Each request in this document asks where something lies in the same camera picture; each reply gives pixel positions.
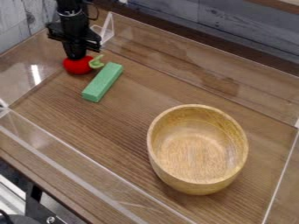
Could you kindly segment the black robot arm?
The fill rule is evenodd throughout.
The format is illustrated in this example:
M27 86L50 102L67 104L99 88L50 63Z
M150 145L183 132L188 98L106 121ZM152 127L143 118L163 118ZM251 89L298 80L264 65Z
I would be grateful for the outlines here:
M94 0L56 0L59 22L50 22L48 38L62 42L64 52L71 60L80 60L87 55L87 50L99 52L102 37L90 28L90 21L99 18L90 16L88 6L96 5Z

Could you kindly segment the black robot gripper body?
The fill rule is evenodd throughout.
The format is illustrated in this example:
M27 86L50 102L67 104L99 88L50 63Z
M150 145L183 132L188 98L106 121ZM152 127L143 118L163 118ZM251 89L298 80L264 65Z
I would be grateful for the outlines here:
M84 13L64 16L60 15L59 22L47 24L48 38L62 42L100 43L102 37L90 28L90 19Z

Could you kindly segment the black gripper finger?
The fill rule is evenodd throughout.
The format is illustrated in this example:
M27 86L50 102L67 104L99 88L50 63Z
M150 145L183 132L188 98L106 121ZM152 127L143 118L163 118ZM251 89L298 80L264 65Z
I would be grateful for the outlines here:
M87 47L82 43L64 42L63 48L71 60L80 60L87 54Z
M92 52L99 53L100 52L100 43L87 43L87 49Z

